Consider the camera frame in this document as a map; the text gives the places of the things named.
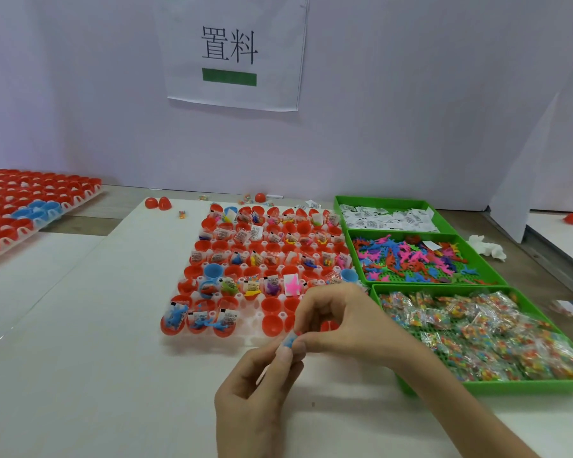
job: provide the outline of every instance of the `fingernail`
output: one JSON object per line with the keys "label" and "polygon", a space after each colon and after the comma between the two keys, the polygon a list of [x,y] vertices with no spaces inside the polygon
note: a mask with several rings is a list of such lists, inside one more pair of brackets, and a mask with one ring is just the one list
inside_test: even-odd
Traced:
{"label": "fingernail", "polygon": [[280,346],[278,350],[276,350],[276,359],[284,363],[291,363],[293,351],[287,346]]}
{"label": "fingernail", "polygon": [[304,341],[298,341],[297,339],[295,339],[295,342],[293,343],[293,354],[295,355],[305,355],[307,352],[306,349],[306,344]]}

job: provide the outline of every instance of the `green plastic basket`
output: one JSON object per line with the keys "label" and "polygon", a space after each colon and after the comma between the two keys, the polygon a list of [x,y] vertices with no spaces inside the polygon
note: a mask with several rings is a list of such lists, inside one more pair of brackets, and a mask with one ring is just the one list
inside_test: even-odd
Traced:
{"label": "green plastic basket", "polygon": [[[346,222],[344,221],[344,216],[342,215],[342,210],[340,209],[340,204],[346,204],[352,207],[375,207],[379,209],[382,207],[389,211],[389,213],[393,213],[395,211],[406,211],[409,209],[422,209],[426,211],[427,209],[432,209],[433,214],[433,223],[437,227],[440,233],[449,233],[449,234],[456,234],[456,230],[451,227],[450,223],[446,222],[446,220],[426,201],[418,201],[416,199],[390,199],[390,198],[360,198],[355,196],[336,196],[336,200],[334,201],[334,210],[340,215],[342,230],[353,230],[359,231],[355,228],[348,228],[346,226]],[[390,232],[389,230],[372,230],[372,231],[386,231]]]}
{"label": "green plastic basket", "polygon": [[[485,283],[489,284],[482,284],[482,286],[489,286],[489,285],[506,285],[507,282],[499,275],[494,269],[482,259],[482,257],[473,250],[473,248],[466,243],[466,241],[456,234],[442,234],[442,233],[420,233],[420,232],[405,232],[405,231],[380,231],[380,230],[347,230],[344,234],[346,239],[346,245],[350,249],[350,254],[352,256],[352,261],[354,263],[354,267],[359,274],[359,278],[363,284],[366,286],[371,286],[372,284],[378,283],[378,281],[368,281],[365,277],[363,269],[361,267],[359,256],[354,249],[354,245],[352,244],[353,238],[365,238],[365,239],[378,239],[383,238],[387,234],[390,234],[391,239],[396,242],[402,241],[405,239],[406,236],[410,236],[416,234],[420,236],[420,238],[424,241],[431,240],[433,242],[450,242],[451,244],[456,244],[459,248],[461,256],[468,261],[466,266],[469,269],[474,268],[479,275],[474,276],[474,278],[480,279]],[[464,264],[460,262],[454,262],[455,266],[458,270],[462,269]],[[442,271],[439,271],[439,277],[448,277]],[[404,277],[400,277],[395,273],[390,273],[390,281],[389,283],[402,283],[402,284],[416,284],[416,283],[408,283],[405,281]],[[451,284],[458,284],[458,283],[421,283],[427,286],[449,286]]]}
{"label": "green plastic basket", "polygon": [[[518,307],[523,313],[550,323],[555,332],[564,336],[543,313],[533,305],[524,295],[514,288],[508,286],[488,286],[489,292],[501,291],[506,295],[515,297]],[[480,292],[480,286],[466,286],[459,284],[446,284],[443,286],[429,286],[419,284],[374,284],[370,291],[370,297],[380,305],[380,294],[401,291],[404,294],[412,294],[418,291],[426,291],[433,297],[452,295],[471,295]],[[420,331],[410,331],[414,337],[420,339]],[[401,390],[408,395],[415,395],[413,389],[397,376],[397,381]],[[466,381],[463,382],[466,389],[474,395],[504,395],[504,394],[548,394],[548,393],[568,393],[573,392],[573,380],[523,380],[523,381]]]}

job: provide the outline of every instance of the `forearm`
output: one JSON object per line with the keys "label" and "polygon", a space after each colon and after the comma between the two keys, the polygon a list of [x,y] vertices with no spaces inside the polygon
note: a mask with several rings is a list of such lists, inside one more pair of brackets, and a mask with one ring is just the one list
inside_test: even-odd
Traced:
{"label": "forearm", "polygon": [[464,458],[538,458],[425,346],[416,343],[395,371],[437,418]]}

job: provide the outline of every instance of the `person's right hand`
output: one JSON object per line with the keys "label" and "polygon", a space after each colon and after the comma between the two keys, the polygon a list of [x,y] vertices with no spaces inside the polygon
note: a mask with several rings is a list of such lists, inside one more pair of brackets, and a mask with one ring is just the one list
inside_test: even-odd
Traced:
{"label": "person's right hand", "polygon": [[[340,327],[320,331],[324,321]],[[295,312],[294,330],[303,333],[293,352],[331,352],[395,368],[407,360],[420,342],[386,315],[356,284],[315,286],[302,298]]]}

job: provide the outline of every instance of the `chinese characters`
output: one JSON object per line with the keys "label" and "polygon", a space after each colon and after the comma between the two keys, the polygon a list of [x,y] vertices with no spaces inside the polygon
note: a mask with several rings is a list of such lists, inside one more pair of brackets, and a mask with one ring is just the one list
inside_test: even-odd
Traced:
{"label": "chinese characters", "polygon": [[[208,59],[221,59],[229,61],[236,55],[236,62],[240,62],[240,56],[244,60],[245,55],[251,55],[251,64],[253,64],[255,54],[259,53],[255,49],[255,32],[251,30],[250,35],[246,35],[239,29],[236,32],[231,32],[232,40],[229,41],[225,36],[225,29],[215,29],[214,27],[203,27],[203,37],[206,40],[206,56],[203,58]],[[233,44],[231,55],[225,56],[225,43]]]}

